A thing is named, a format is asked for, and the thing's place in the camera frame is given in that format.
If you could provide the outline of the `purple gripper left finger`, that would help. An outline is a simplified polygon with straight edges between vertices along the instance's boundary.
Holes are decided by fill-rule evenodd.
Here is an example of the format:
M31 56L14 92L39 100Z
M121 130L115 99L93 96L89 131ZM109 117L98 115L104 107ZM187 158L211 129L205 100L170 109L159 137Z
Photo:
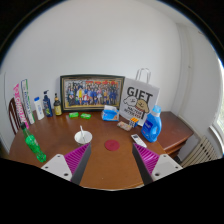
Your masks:
M56 154L42 169L79 185L91 155L91 144L87 143L66 155Z

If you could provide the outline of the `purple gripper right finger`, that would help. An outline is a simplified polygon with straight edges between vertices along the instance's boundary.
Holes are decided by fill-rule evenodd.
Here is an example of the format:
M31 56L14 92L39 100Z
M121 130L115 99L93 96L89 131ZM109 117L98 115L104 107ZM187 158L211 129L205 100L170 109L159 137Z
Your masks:
M133 144L132 154L145 185L182 169L168 154L158 155L136 143Z

